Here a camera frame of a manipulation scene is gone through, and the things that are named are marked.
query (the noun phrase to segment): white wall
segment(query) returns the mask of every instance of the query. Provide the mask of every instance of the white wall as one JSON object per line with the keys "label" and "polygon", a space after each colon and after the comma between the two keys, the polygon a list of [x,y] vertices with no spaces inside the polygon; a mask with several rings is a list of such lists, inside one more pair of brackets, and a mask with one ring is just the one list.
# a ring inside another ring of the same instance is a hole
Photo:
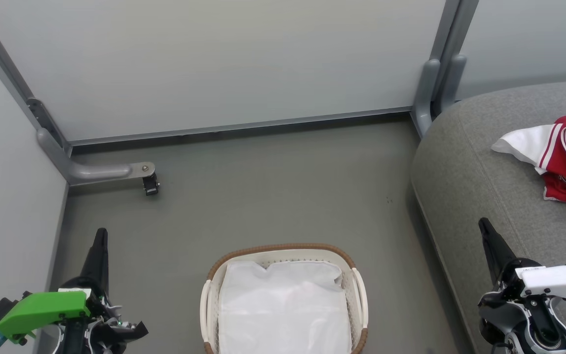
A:
{"label": "white wall", "polygon": [[480,0],[457,98],[566,81],[566,0]]}
{"label": "white wall", "polygon": [[[45,291],[65,180],[36,142],[36,130],[0,81],[0,299]],[[29,354],[6,343],[2,354]]]}
{"label": "white wall", "polygon": [[409,107],[444,0],[0,0],[70,141]]}

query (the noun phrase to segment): floor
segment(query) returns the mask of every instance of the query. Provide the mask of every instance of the floor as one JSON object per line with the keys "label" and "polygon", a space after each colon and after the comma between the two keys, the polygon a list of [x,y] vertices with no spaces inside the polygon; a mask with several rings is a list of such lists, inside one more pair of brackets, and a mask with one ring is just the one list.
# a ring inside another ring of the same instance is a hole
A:
{"label": "floor", "polygon": [[153,161],[160,193],[145,197],[138,184],[72,190],[52,285],[79,273],[96,229],[106,227],[112,301],[150,331],[127,353],[198,354],[200,291],[217,259],[244,247],[325,242],[353,258],[368,288],[364,354],[469,354],[409,188],[417,143],[408,118],[390,118],[76,155]]}

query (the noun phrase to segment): folded white cloth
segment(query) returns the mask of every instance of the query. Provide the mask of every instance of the folded white cloth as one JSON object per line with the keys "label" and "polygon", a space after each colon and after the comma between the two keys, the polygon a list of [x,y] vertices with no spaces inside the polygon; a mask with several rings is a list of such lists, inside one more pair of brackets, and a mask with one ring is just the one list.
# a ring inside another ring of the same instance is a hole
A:
{"label": "folded white cloth", "polygon": [[220,354],[350,354],[342,271],[328,262],[232,262],[220,289]]}

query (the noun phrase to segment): white basket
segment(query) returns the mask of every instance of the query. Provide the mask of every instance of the white basket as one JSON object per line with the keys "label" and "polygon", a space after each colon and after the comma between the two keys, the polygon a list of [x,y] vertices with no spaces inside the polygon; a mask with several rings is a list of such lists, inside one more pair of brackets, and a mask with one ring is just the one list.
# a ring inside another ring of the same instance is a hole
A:
{"label": "white basket", "polygon": [[242,249],[222,257],[211,268],[200,296],[200,331],[207,354],[218,354],[218,310],[220,288],[229,262],[253,261],[264,267],[285,261],[326,261],[342,270],[342,287],[346,295],[351,325],[352,354],[359,354],[368,336],[368,300],[366,288],[351,258],[341,249],[328,244],[280,244]]}

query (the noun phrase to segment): gray ottoman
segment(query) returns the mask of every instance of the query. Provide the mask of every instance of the gray ottoman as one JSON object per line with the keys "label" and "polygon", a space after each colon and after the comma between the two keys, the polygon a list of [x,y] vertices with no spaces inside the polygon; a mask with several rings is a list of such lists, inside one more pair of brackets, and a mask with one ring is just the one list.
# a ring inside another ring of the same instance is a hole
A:
{"label": "gray ottoman", "polygon": [[[478,220],[488,217],[517,256],[566,264],[566,204],[543,200],[534,168],[490,146],[507,132],[564,115],[566,83],[483,94],[442,113],[416,152],[416,196],[477,353],[490,352],[477,304],[492,287]],[[566,302],[558,312],[566,324]]]}

